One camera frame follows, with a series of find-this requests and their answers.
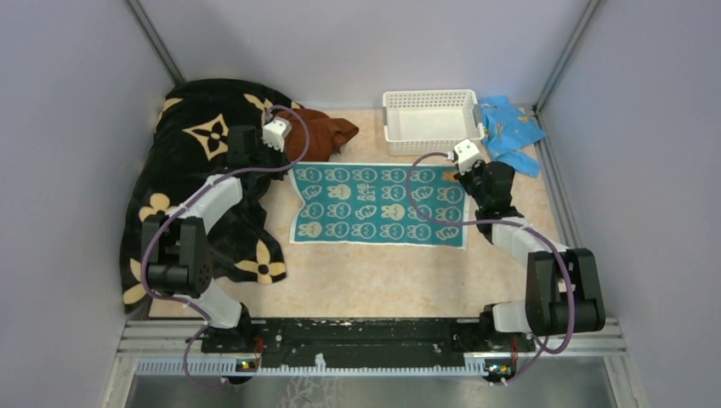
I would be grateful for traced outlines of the teal rabbit pattern towel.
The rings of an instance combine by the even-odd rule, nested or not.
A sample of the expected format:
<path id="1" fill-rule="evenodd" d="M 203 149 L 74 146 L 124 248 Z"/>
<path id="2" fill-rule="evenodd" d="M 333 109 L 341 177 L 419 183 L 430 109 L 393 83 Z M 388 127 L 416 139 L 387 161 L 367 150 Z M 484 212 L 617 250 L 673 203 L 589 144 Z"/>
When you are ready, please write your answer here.
<path id="1" fill-rule="evenodd" d="M 291 175 L 303 201 L 292 243 L 467 246 L 469 198 L 450 167 L 307 162 Z"/>

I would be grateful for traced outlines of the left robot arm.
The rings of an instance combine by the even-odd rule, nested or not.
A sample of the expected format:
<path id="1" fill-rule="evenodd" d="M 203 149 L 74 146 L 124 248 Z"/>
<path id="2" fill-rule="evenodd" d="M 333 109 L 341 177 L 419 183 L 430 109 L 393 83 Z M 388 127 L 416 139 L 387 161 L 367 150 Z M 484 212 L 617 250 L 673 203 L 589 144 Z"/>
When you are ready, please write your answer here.
<path id="1" fill-rule="evenodd" d="M 242 175 L 290 169 L 286 138 L 291 129 L 284 119 L 274 119 L 261 129 L 233 127 L 231 170 L 209 175 L 177 209 L 149 216 L 142 223 L 140 283 L 151 298 L 181 303 L 201 315 L 205 353 L 248 352 L 257 342 L 247 307 L 214 281 L 207 235 L 241 202 Z"/>

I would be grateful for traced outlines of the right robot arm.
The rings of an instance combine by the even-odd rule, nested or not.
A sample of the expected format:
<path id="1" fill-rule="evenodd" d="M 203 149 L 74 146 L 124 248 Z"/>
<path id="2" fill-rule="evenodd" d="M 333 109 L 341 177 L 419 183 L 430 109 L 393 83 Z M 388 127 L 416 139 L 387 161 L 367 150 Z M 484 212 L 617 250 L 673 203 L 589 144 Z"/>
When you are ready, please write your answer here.
<path id="1" fill-rule="evenodd" d="M 525 295 L 485 306 L 479 339 L 500 350 L 513 333 L 534 337 L 598 332 L 606 313 L 594 254 L 538 232 L 513 204 L 515 171 L 499 161 L 457 163 L 455 179 L 474 200 L 477 230 L 525 268 Z"/>

